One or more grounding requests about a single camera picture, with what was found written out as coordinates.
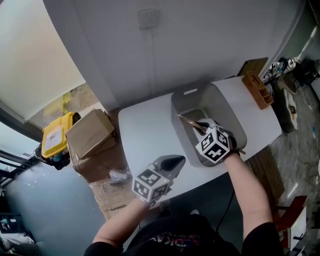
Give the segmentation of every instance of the wooden organizer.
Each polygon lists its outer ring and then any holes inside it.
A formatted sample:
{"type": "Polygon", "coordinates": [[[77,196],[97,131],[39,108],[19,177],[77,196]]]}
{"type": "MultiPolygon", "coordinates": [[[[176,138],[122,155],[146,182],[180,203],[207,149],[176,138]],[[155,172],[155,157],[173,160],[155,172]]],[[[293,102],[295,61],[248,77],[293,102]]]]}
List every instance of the wooden organizer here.
{"type": "Polygon", "coordinates": [[[261,110],[267,108],[274,102],[265,84],[252,71],[247,71],[242,79],[244,85],[248,88],[255,102],[261,110]]]}

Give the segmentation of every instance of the black shirt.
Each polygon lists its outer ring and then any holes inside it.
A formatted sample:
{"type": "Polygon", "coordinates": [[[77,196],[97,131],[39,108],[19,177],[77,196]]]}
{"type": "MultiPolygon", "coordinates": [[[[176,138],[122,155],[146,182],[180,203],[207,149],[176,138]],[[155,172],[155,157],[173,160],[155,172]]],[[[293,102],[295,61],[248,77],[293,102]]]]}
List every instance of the black shirt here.
{"type": "MultiPolygon", "coordinates": [[[[121,250],[105,242],[95,242],[84,256],[119,256],[121,250]]],[[[226,255],[239,256],[238,250],[224,241],[203,216],[169,216],[142,228],[131,241],[125,256],[226,255]]],[[[264,223],[245,238],[242,255],[284,255],[275,225],[264,223]]]]}

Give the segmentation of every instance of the electrical outlet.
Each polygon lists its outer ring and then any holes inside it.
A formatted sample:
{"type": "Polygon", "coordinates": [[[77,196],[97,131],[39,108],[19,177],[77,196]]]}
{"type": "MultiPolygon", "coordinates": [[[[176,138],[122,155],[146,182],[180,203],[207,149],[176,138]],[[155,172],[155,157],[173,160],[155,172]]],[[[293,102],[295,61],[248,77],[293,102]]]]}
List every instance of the electrical outlet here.
{"type": "Polygon", "coordinates": [[[140,29],[152,29],[159,25],[160,12],[157,9],[139,10],[137,14],[140,29]]]}

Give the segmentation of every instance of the yellow container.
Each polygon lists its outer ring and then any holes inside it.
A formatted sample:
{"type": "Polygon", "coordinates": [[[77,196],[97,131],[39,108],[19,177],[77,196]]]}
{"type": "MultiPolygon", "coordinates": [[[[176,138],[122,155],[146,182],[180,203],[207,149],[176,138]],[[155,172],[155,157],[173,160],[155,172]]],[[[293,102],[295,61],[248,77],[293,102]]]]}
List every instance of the yellow container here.
{"type": "Polygon", "coordinates": [[[42,130],[41,154],[44,158],[55,156],[67,148],[66,132],[73,125],[73,116],[73,112],[65,114],[42,130]]]}

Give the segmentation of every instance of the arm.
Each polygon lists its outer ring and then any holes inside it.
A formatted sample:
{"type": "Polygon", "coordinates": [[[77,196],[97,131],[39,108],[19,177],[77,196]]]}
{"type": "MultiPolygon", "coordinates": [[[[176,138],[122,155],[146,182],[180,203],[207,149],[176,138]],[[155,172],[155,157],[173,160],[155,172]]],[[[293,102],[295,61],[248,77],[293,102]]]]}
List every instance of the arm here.
{"type": "Polygon", "coordinates": [[[267,194],[236,153],[224,160],[243,215],[243,239],[263,223],[273,222],[267,194]]]}
{"type": "Polygon", "coordinates": [[[131,236],[149,210],[149,206],[135,198],[125,208],[121,209],[117,215],[109,219],[100,228],[93,242],[105,242],[116,248],[131,236]]]}

